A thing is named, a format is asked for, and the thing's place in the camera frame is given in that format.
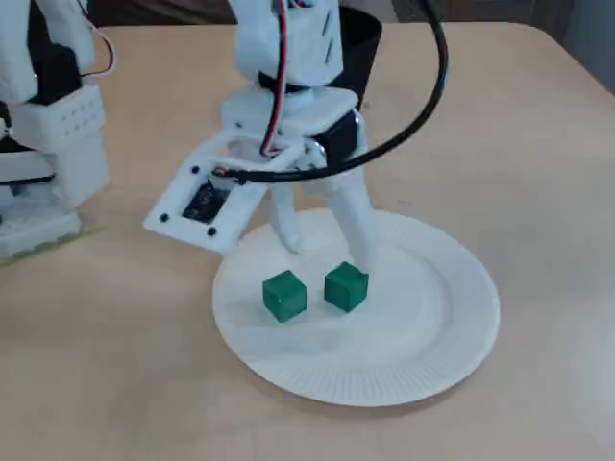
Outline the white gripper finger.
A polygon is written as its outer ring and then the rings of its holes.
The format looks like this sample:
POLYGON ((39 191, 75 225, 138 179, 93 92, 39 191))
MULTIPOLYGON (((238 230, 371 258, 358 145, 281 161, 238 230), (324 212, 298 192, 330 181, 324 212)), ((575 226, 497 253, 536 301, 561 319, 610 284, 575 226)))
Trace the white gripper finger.
POLYGON ((291 253, 301 250, 302 235, 296 216, 292 186, 287 183, 269 187, 269 218, 282 245, 291 253))
POLYGON ((363 168, 325 178, 322 183, 322 195, 356 267, 371 267, 376 253, 376 224, 363 168))

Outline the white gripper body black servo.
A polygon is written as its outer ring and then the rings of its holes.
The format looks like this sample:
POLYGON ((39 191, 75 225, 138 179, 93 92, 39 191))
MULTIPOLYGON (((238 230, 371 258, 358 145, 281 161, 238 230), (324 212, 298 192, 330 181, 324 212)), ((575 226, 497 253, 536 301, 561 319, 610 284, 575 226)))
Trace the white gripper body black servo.
POLYGON ((319 86, 271 93, 248 86, 222 104, 220 177, 238 183, 312 182, 336 177, 370 160, 358 97, 319 86))

